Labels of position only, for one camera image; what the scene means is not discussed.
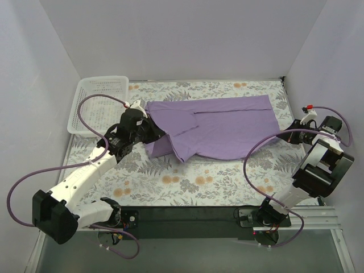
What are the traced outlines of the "white plastic basket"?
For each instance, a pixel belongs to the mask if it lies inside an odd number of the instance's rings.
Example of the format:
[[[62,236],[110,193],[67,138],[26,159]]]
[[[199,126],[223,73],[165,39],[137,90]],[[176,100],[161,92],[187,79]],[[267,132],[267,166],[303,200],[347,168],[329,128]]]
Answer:
[[[106,94],[121,101],[129,100],[129,79],[126,76],[98,76],[79,81],[69,115],[67,130],[70,134],[94,137],[79,120],[77,109],[80,102],[93,94]],[[123,105],[106,97],[93,97],[83,103],[80,113],[83,120],[96,132],[104,135],[107,129],[120,121],[125,111]]]

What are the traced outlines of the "purple t shirt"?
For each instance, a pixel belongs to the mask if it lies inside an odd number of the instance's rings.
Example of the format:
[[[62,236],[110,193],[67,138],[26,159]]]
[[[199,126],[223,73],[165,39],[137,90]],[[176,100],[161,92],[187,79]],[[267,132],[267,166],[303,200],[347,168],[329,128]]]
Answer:
[[[146,112],[165,132],[145,146],[148,156],[174,154],[183,163],[193,155],[242,159],[264,137],[280,131],[267,95],[154,101],[147,103]]]

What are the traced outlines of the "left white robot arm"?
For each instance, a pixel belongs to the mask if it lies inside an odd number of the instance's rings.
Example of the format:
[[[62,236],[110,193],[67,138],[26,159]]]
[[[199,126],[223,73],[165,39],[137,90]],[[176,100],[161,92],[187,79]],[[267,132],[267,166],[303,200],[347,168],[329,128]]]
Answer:
[[[32,222],[58,244],[66,243],[77,229],[93,224],[113,228],[121,225],[121,206],[102,197],[89,205],[78,203],[88,190],[114,168],[133,146],[163,137],[151,117],[137,109],[127,109],[120,122],[112,125],[92,150],[85,165],[76,168],[48,192],[37,191],[32,198]]]

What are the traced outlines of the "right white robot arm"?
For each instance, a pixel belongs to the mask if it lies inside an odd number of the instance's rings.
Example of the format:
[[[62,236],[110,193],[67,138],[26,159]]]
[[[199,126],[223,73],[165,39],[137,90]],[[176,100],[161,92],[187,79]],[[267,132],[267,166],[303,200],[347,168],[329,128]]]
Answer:
[[[342,180],[354,162],[354,158],[345,153],[338,139],[333,137],[342,127],[342,121],[327,116],[314,133],[309,133],[311,121],[302,124],[296,119],[290,130],[304,129],[304,132],[291,132],[279,136],[290,144],[305,143],[311,146],[306,156],[292,174],[293,182],[281,192],[274,195],[277,201],[265,198],[255,212],[257,222],[264,226],[279,225],[286,219],[288,210],[303,200],[329,196]]]

